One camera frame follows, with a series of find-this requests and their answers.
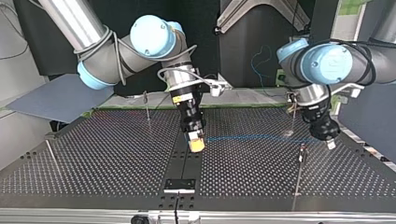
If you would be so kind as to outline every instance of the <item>black perforated table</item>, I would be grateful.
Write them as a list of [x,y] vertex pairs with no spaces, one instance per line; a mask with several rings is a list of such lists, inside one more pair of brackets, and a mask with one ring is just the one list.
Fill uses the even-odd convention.
[[[176,110],[96,111],[0,172],[0,207],[396,213],[396,174],[345,134],[329,150],[285,108],[206,109],[193,154]],[[298,151],[307,145],[300,195]],[[164,193],[171,179],[195,193]]]

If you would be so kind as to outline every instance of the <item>small yellow block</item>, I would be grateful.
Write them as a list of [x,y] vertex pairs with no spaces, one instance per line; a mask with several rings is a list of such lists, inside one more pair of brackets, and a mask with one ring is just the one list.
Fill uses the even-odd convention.
[[190,141],[191,152],[200,152],[204,150],[205,142],[203,138],[193,139]]

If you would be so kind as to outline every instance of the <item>blue wire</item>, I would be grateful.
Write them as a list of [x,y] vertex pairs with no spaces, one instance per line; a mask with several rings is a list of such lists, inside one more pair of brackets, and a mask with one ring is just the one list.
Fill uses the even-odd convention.
[[[268,48],[269,53],[270,53],[270,56],[268,57],[268,59],[266,59],[266,60],[264,60],[264,61],[262,61],[262,62],[259,62],[256,66],[254,66],[253,61],[254,61],[254,59],[255,59],[257,56],[259,56],[260,54],[262,54],[262,48],[263,48],[264,46]],[[254,73],[255,73],[257,76],[259,76],[259,78],[260,78],[260,83],[262,84],[262,88],[264,89],[264,84],[262,83],[262,78],[263,78],[263,77],[267,77],[267,76],[261,74],[261,73],[256,69],[256,67],[257,67],[260,63],[266,63],[266,62],[270,61],[270,60],[272,59],[272,51],[271,51],[271,48],[270,48],[268,45],[263,45],[262,48],[260,49],[260,52],[259,52],[259,53],[256,53],[255,55],[253,55],[253,57],[252,57],[251,60],[250,60],[250,66],[251,66],[251,69],[254,71]]]
[[244,134],[244,135],[236,135],[236,136],[221,136],[221,137],[208,137],[206,138],[207,142],[216,142],[221,140],[243,140],[243,139],[270,139],[279,142],[291,142],[291,143],[309,143],[309,142],[317,142],[317,139],[313,138],[301,138],[301,139],[292,139],[288,137],[280,137],[271,134]]

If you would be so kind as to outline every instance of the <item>yellow object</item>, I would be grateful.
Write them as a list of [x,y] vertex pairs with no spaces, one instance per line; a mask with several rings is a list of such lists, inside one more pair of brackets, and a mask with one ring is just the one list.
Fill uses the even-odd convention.
[[191,152],[200,152],[204,150],[205,142],[203,138],[193,139],[190,141]]
[[192,93],[187,93],[187,94],[183,94],[183,95],[179,95],[179,96],[174,96],[172,98],[172,101],[174,104],[180,103],[182,101],[188,101],[190,99],[192,99]]
[[172,98],[172,101],[174,102],[174,104],[177,104],[181,101],[181,96],[175,96],[174,98]]

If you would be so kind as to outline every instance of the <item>light blue joint cap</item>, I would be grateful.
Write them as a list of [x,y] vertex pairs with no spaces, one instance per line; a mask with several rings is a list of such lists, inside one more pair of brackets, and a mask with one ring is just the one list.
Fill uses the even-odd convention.
[[290,42],[289,44],[283,46],[278,49],[276,52],[277,58],[279,59],[279,63],[288,58],[294,52],[303,49],[308,46],[308,42],[305,39],[295,40]]
[[171,25],[156,16],[142,16],[131,28],[131,43],[146,58],[165,57],[177,42],[176,34],[172,31],[175,23],[171,22]]
[[306,80],[329,85],[344,80],[352,70],[352,64],[352,54],[348,49],[324,44],[313,47],[303,56],[301,71]]
[[168,23],[168,25],[170,25],[175,30],[179,30],[181,33],[184,34],[183,29],[181,28],[181,25],[178,22],[176,22],[176,21],[168,21],[167,23]]
[[78,63],[77,70],[79,73],[79,78],[87,85],[89,88],[94,90],[101,90],[106,87],[115,86],[116,83],[106,83],[94,77],[84,66],[83,62]]

